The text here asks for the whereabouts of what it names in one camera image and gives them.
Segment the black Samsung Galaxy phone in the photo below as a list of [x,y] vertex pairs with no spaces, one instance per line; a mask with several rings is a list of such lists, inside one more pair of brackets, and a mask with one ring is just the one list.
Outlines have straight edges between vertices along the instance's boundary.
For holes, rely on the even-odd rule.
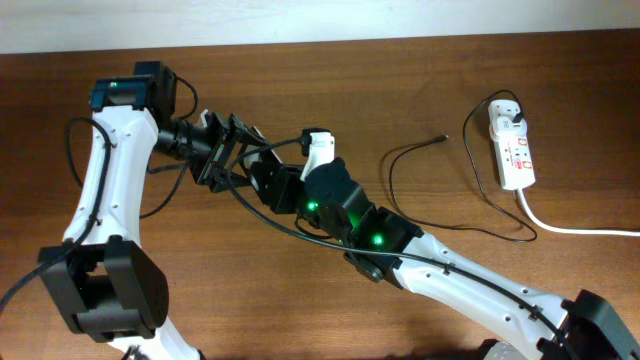
[[[261,146],[269,144],[269,141],[263,136],[263,134],[260,132],[260,130],[257,127],[251,126],[250,127],[250,131],[259,140],[259,142],[257,144],[253,144],[253,143],[247,144],[244,147],[244,149],[242,150],[242,153],[245,153],[245,152],[248,152],[248,151],[252,151],[252,150],[255,150],[255,149],[257,149],[257,148],[259,148]],[[240,163],[240,166],[241,166],[245,176],[250,180],[251,186],[253,187],[253,189],[255,191],[259,190],[259,185],[258,185],[254,175],[251,173],[250,167],[254,162],[257,162],[257,161],[275,162],[275,163],[279,163],[279,164],[283,163],[282,159],[277,155],[277,153],[274,150],[269,150],[267,152],[254,154],[254,155],[248,156],[244,160],[242,160],[241,163]]]

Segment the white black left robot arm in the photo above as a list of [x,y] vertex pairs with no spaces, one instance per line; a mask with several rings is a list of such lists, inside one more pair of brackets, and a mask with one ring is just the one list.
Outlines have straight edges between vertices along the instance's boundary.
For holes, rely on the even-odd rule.
[[169,287],[140,244],[141,200],[150,157],[180,161],[214,189],[232,147],[265,144],[234,117],[213,113],[198,125],[175,116],[181,79],[160,61],[132,75],[99,79],[89,95],[93,128],[82,193],[59,246],[38,254],[39,277],[68,329],[133,359],[200,359],[168,316]]

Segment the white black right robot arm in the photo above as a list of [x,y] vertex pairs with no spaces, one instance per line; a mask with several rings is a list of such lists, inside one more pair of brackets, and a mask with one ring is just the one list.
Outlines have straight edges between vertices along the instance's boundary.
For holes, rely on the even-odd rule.
[[599,295],[567,300],[514,282],[450,250],[393,211],[377,207],[340,158],[289,166],[249,160],[242,169],[263,204],[327,234],[301,237],[336,248],[373,282],[443,303],[499,336],[486,359],[636,359],[639,343]]

